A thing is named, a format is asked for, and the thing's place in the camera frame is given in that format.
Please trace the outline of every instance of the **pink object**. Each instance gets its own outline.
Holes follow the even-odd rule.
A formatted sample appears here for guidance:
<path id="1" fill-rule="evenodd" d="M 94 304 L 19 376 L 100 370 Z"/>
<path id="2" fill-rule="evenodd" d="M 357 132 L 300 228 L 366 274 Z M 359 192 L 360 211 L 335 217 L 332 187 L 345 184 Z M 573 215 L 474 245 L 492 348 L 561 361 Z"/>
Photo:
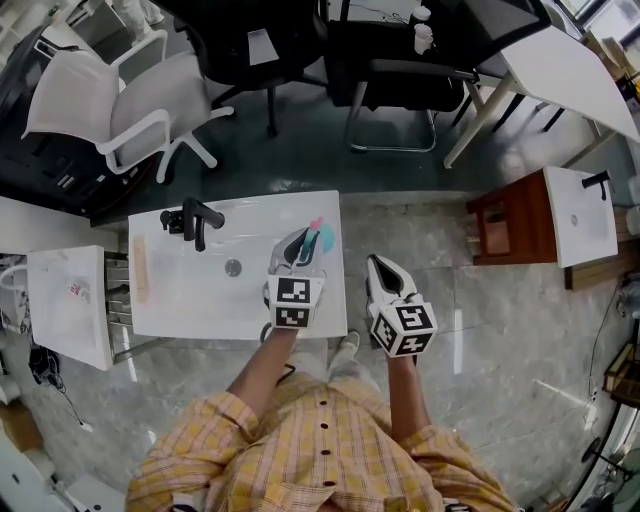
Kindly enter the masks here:
<path id="1" fill-rule="evenodd" d="M 311 221 L 311 225 L 309 226 L 309 229 L 318 231 L 320 229 L 320 226 L 322 226 L 323 222 L 324 222 L 324 217 L 318 217 L 316 220 Z"/>

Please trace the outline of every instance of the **white chair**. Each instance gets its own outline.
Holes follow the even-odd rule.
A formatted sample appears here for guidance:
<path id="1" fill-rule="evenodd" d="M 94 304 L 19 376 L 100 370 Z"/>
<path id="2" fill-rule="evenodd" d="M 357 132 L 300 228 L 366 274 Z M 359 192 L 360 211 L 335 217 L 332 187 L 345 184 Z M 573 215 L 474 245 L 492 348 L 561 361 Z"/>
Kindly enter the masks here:
<path id="1" fill-rule="evenodd" d="M 158 39 L 162 61 L 121 87 L 120 65 Z M 165 181 L 169 160 L 182 142 L 213 169 L 217 160 L 193 130 L 233 114 L 233 108 L 211 111 L 196 56 L 186 52 L 165 60 L 166 40 L 167 32 L 158 30 L 111 65 L 86 52 L 59 51 L 38 82 L 23 137 L 53 132 L 85 139 L 105 155 L 114 174 L 163 152 L 158 183 Z"/>

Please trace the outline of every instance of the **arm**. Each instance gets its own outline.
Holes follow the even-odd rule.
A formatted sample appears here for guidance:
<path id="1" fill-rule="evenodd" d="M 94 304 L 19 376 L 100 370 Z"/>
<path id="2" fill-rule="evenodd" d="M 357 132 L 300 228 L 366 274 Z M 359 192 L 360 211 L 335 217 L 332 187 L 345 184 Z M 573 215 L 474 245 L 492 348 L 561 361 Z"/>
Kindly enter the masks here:
<path id="1" fill-rule="evenodd" d="M 387 358 L 391 396 L 391 436 L 401 442 L 431 425 L 422 396 L 418 369 L 412 357 Z"/>
<path id="2" fill-rule="evenodd" d="M 273 329 L 227 390 L 247 404 L 258 419 L 267 410 L 297 335 L 297 330 Z"/>
<path id="3" fill-rule="evenodd" d="M 129 484 L 127 510 L 170 510 L 174 492 L 209 486 L 253 442 L 297 331 L 274 329 L 228 391 L 195 400 L 154 444 Z"/>
<path id="4" fill-rule="evenodd" d="M 431 425 L 410 357 L 388 359 L 393 439 L 424 468 L 443 498 L 482 512 L 513 511 L 500 484 L 448 429 Z"/>

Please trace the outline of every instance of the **black faucet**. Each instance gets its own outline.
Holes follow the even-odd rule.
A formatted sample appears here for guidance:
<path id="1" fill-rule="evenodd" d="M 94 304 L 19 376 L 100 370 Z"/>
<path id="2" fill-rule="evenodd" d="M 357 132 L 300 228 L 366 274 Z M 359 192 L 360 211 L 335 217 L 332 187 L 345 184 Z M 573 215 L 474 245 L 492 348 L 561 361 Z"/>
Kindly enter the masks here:
<path id="1" fill-rule="evenodd" d="M 603 171 L 599 174 L 594 174 L 590 178 L 585 178 L 582 180 L 582 186 L 586 189 L 589 187 L 593 187 L 594 185 L 600 185 L 600 189 L 602 190 L 602 200 L 607 200 L 607 192 L 604 188 L 604 182 L 611 181 L 611 176 L 609 176 L 609 171 Z"/>
<path id="2" fill-rule="evenodd" d="M 172 235 L 184 234 L 186 242 L 196 241 L 196 251 L 205 250 L 204 225 L 209 224 L 214 229 L 224 226 L 224 215 L 212 210 L 193 197 L 187 197 L 182 203 L 182 210 L 175 212 L 163 211 L 160 214 L 162 229 L 169 229 Z"/>

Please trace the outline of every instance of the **cardboard box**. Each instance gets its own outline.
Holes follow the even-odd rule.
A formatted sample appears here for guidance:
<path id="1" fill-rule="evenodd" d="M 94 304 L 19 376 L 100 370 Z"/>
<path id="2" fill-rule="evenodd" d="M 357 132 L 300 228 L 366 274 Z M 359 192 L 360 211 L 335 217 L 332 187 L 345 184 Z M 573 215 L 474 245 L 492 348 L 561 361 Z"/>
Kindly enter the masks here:
<path id="1" fill-rule="evenodd" d="M 31 411 L 20 400 L 0 404 L 0 428 L 22 453 L 44 445 Z"/>

